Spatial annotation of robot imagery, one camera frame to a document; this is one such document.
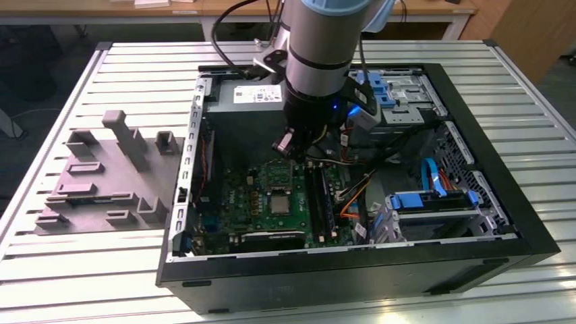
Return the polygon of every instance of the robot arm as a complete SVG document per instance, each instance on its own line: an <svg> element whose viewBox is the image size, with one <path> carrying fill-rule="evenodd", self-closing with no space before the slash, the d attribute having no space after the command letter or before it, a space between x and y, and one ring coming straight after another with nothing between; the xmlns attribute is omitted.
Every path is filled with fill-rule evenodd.
<svg viewBox="0 0 576 324"><path fill-rule="evenodd" d="M367 128L380 121L371 86L357 84L347 75L360 33L384 27L393 2L285 0L275 47L269 56L255 60L285 79L287 129L273 143L284 158L303 162L335 115L345 116L352 107L360 109Z"/></svg>

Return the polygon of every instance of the wooden cabinet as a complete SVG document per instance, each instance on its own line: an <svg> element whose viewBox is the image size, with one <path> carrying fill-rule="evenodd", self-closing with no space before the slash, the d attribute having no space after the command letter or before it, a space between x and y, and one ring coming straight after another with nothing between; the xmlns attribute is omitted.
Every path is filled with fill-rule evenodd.
<svg viewBox="0 0 576 324"><path fill-rule="evenodd" d="M576 0L471 0L460 39L493 39L537 84L576 41Z"/></svg>

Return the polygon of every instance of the metal workbench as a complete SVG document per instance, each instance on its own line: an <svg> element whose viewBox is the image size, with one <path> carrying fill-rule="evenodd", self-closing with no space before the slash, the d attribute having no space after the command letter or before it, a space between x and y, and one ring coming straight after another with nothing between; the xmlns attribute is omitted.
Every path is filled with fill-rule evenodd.
<svg viewBox="0 0 576 324"><path fill-rule="evenodd" d="M208 43L101 46L0 221L0 323L525 323L576 318L576 133L499 48L481 42L367 42L368 62L441 63L563 250L460 295L360 302L219 317L197 316L155 286L163 231L36 236L35 219L69 154L71 130L100 138L101 114L123 109L144 137L183 136ZM251 63L251 43L224 43Z"/></svg>

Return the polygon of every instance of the blue light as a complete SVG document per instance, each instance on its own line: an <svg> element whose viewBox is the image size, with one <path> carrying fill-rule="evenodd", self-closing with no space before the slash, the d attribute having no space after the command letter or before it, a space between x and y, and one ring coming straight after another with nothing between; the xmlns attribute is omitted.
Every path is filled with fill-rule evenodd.
<svg viewBox="0 0 576 324"><path fill-rule="evenodd" d="M353 116L355 114L357 114L360 112L360 106L353 106L351 112L348 113L348 117Z"/></svg>

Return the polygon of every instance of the green circuit board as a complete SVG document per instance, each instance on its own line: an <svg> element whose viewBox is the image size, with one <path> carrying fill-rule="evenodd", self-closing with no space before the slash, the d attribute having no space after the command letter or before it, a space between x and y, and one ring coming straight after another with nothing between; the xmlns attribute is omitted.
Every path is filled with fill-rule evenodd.
<svg viewBox="0 0 576 324"><path fill-rule="evenodd" d="M339 190L339 170L324 167L331 190ZM251 232L304 232L304 248L352 244L349 226L336 229L336 237L315 239L304 166L273 160L248 169L227 169L223 180L217 230L205 239L207 254L228 253L235 235Z"/></svg>

